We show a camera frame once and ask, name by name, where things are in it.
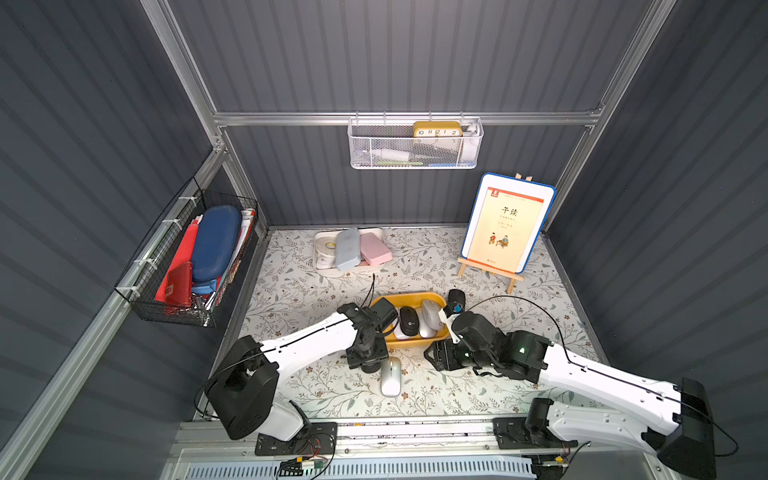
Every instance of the roll of tape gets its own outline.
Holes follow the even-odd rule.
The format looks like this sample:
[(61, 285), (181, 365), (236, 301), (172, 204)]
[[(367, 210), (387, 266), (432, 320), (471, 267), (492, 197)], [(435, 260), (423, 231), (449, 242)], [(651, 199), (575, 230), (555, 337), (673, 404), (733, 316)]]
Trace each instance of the roll of tape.
[(333, 268), (336, 262), (336, 239), (332, 237), (320, 237), (315, 240), (315, 252), (317, 252), (316, 268)]

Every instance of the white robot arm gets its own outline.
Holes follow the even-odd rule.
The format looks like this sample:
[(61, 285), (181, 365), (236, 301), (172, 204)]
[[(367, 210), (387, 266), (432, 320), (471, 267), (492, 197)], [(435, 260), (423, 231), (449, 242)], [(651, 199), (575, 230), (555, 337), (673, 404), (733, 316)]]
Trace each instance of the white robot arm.
[[(205, 385), (205, 393), (232, 439), (251, 432), (292, 439), (307, 423), (296, 405), (275, 401), (277, 386), (296, 371), (340, 350), (350, 369), (375, 372), (388, 357), (385, 333), (397, 317), (381, 300), (370, 308), (341, 306), (326, 319), (287, 336), (256, 343), (239, 339)], [(497, 376), (542, 382), (595, 399), (615, 410), (565, 405), (536, 398), (525, 422), (535, 445), (552, 440), (604, 442), (656, 454), (694, 478), (714, 478), (709, 405), (703, 386), (646, 379), (593, 362), (543, 336), (503, 333), (485, 317), (463, 312), (449, 319), (453, 339), (424, 352), (437, 370), (491, 367)]]

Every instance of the gray mouse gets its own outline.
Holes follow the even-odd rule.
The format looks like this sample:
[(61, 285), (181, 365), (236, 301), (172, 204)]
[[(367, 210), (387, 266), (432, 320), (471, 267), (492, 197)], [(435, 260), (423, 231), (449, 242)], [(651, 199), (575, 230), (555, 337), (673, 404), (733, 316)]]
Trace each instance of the gray mouse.
[(402, 366), (400, 359), (390, 356), (382, 360), (382, 395), (396, 397), (400, 395), (400, 376)]

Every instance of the white wire basket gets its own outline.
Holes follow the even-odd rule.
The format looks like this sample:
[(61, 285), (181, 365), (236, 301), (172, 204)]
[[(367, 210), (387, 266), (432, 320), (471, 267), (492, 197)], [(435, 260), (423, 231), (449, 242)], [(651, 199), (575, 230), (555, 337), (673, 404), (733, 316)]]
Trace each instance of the white wire basket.
[(434, 118), (457, 121), (461, 137), (413, 137), (413, 124), (427, 117), (352, 117), (349, 157), (357, 169), (470, 169), (477, 167), (483, 129), (480, 118)]

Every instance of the book cover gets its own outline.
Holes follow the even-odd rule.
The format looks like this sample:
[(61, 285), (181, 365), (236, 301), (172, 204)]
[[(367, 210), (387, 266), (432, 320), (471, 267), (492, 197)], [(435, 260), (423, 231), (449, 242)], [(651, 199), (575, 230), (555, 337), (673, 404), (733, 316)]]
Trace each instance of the book cover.
[(542, 208), (544, 199), (489, 187), (468, 258), (516, 273)]

